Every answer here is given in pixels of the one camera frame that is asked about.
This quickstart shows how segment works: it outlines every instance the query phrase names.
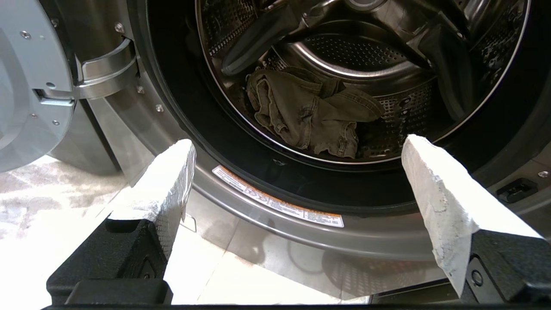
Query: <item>chrome hinge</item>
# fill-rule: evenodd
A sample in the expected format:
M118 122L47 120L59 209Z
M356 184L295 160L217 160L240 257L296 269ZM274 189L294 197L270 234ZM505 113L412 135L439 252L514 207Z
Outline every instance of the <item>chrome hinge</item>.
M45 99L97 99L127 87L138 75L136 51L132 40L125 38L111 52L87 60L78 66L79 82L72 92L41 89Z

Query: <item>warning label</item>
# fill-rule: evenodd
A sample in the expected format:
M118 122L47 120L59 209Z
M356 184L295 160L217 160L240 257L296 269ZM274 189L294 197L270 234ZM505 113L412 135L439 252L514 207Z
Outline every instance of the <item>warning label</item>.
M248 185L246 182L241 180L241 178L229 172L226 168L222 166L218 166L212 169L212 172L222 181L228 183L236 190L242 192L243 194L260 202L265 206L278 210L279 212L322 225L344 227L342 216L338 214L305 209L303 207L292 205L283 200L279 200Z

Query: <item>crumpled cloth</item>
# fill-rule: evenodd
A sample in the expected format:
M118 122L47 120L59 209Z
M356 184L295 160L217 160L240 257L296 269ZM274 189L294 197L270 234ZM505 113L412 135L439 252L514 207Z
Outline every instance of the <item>crumpled cloth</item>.
M346 88L338 78L321 80L295 67L258 70L247 80L247 95L258 123L298 149L355 158L357 122L385 112L368 94Z

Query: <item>white foam block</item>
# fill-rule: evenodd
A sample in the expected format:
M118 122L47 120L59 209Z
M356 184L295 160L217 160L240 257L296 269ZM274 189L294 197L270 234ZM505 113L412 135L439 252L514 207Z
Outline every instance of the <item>white foam block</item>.
M459 296L471 252L471 235L479 229L541 236L480 184L444 149L409 135L402 164L433 244L438 266Z
M129 193L118 196L109 215L112 220L149 220L155 223L168 259L182 215L185 214L195 171L195 148L190 140L178 141L158 155Z

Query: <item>stainless steel drum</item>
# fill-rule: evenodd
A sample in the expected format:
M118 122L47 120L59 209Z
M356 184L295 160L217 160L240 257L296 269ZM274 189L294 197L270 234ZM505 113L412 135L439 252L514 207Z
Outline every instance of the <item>stainless steel drum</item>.
M320 77L339 77L376 97L385 108L375 122L358 124L356 159L316 155L295 149L262 128L245 93L248 72L226 76L222 59L255 21L266 1L198 0L197 28L205 59L233 111L263 139L317 161L358 165L399 158L402 143L415 133L438 141L457 130L486 101L505 73L522 38L529 0L455 0L471 35L469 55L475 72L476 106L459 120L446 112L434 72L418 66L399 48L397 36L365 14L340 8L332 17L292 41L283 40L258 59L256 69L306 68Z

